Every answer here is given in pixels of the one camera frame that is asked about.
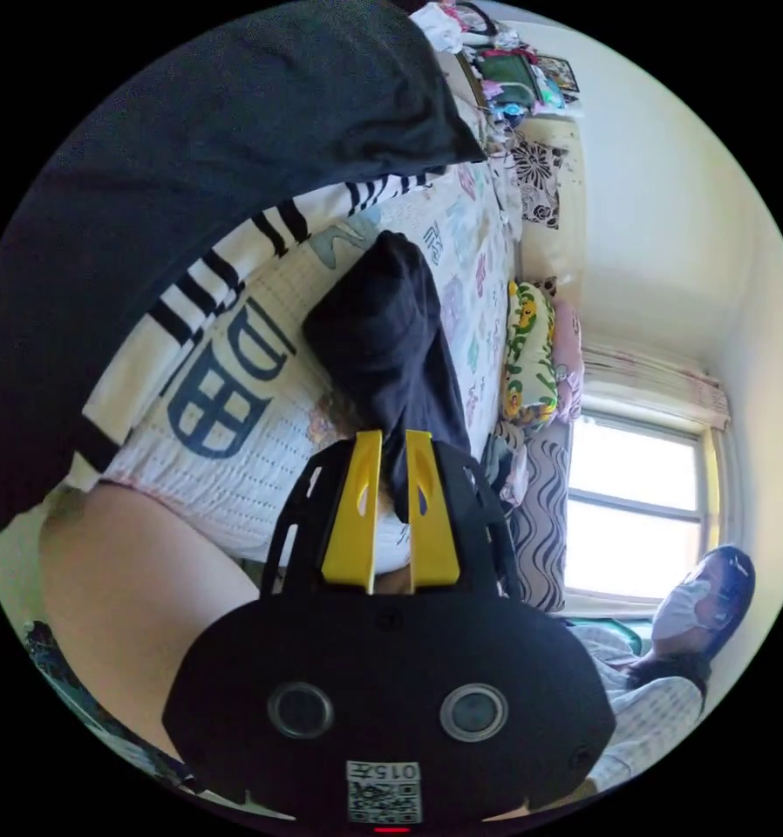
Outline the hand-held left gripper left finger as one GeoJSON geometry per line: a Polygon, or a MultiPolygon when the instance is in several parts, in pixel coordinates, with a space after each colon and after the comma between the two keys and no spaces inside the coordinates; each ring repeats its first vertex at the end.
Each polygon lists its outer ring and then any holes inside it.
{"type": "Polygon", "coordinates": [[[380,430],[360,432],[354,438],[321,566],[327,584],[367,595],[374,589],[382,445],[380,430]]]}

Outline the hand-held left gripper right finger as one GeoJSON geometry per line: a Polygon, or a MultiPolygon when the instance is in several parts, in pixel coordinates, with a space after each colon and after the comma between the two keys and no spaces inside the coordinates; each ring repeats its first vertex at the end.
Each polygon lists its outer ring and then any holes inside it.
{"type": "Polygon", "coordinates": [[[405,447],[411,591],[452,587],[460,565],[432,436],[408,430],[405,447]]]}

